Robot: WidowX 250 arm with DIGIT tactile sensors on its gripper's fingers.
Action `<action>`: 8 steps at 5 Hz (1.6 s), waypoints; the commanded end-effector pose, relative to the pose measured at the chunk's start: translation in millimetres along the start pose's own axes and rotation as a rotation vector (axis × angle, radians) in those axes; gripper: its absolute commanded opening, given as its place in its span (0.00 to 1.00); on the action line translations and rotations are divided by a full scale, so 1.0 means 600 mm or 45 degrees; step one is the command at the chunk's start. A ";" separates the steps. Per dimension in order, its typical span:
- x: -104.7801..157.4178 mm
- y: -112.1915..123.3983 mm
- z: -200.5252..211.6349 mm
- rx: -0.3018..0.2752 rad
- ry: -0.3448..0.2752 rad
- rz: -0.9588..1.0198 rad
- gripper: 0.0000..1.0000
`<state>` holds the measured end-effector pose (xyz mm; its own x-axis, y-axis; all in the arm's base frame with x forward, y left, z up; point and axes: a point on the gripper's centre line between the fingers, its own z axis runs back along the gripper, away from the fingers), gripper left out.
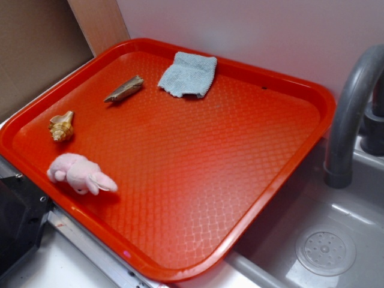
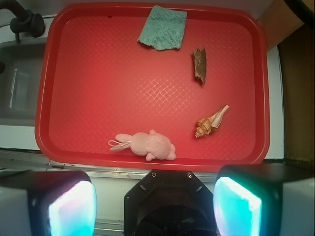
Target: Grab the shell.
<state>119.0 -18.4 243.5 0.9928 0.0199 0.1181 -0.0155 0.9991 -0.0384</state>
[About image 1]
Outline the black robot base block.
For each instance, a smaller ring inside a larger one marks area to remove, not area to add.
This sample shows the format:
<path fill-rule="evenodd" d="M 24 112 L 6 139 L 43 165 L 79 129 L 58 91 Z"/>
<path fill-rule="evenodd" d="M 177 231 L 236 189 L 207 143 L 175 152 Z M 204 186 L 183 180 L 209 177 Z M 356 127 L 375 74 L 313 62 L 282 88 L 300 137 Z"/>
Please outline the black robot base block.
<path fill-rule="evenodd" d="M 40 247 L 50 197 L 21 173 L 1 179 L 1 278 Z"/>

